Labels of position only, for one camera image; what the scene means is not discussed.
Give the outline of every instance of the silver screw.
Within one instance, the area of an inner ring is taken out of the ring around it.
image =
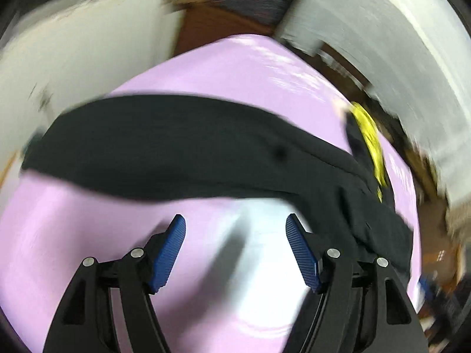
[[[84,267],[90,267],[95,263],[95,259],[92,257],[87,257],[86,259],[83,259],[82,264]]]
[[[132,257],[141,257],[144,254],[144,250],[142,248],[135,248],[131,251]]]
[[[383,267],[383,268],[386,268],[389,264],[389,262],[384,258],[384,257],[379,257],[377,260],[376,260],[376,263],[380,266],[380,267]]]
[[[338,257],[340,256],[340,251],[339,251],[338,249],[331,248],[331,249],[328,249],[328,250],[327,250],[327,254],[328,254],[330,257],[336,259],[336,258],[338,258]]]

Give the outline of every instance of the purple surface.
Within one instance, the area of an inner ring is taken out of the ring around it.
[[[183,54],[113,94],[132,92],[202,94],[262,107],[349,151],[345,99],[264,37],[232,37]],[[416,303],[421,254],[412,176],[381,141],[397,212],[414,229],[408,294]],[[168,285],[152,297],[173,352],[281,351],[306,290],[284,236],[283,217],[293,210],[268,199],[142,204],[29,172],[0,219],[0,305],[32,352],[41,352],[57,304],[84,257],[120,258],[181,213],[187,237]],[[234,251],[221,247],[234,232],[235,240],[246,243],[239,262]],[[223,257],[220,268],[216,257]],[[232,263],[234,276],[223,278]],[[130,351],[122,336],[120,344]]]

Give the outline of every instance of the yellow cloth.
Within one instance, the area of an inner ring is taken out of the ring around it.
[[[381,187],[386,187],[386,178],[384,174],[384,159],[380,140],[378,138],[378,128],[373,118],[367,111],[356,102],[352,103],[352,114],[358,123],[363,139],[366,142],[371,159],[373,160],[374,176]],[[382,202],[382,192],[378,187],[378,198]]]

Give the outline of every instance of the blue gripper pad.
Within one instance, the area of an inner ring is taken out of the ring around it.
[[[295,214],[286,219],[286,237],[293,251],[296,263],[298,263],[302,278],[308,287],[314,292],[320,287],[319,263],[310,251],[305,238],[306,231]]]
[[[176,215],[165,231],[166,239],[154,260],[154,271],[149,282],[151,289],[158,292],[169,279],[178,252],[185,239],[187,226],[182,215]]]

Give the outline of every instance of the pink table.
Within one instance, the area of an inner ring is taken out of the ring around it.
[[[201,94],[258,106],[349,151],[345,98],[265,37],[236,36],[196,49],[112,94],[135,92]],[[414,230],[407,292],[416,304],[421,266],[412,176],[389,143],[381,142],[396,210]],[[170,348],[174,353],[281,351],[307,290],[284,234],[291,212],[297,211],[276,199],[138,203],[27,172],[0,219],[0,306],[31,351],[41,352],[82,259],[120,258],[180,213],[187,237],[167,286],[152,297]],[[114,309],[119,310],[118,301]],[[122,315],[117,311],[115,317],[122,352],[130,352]]]

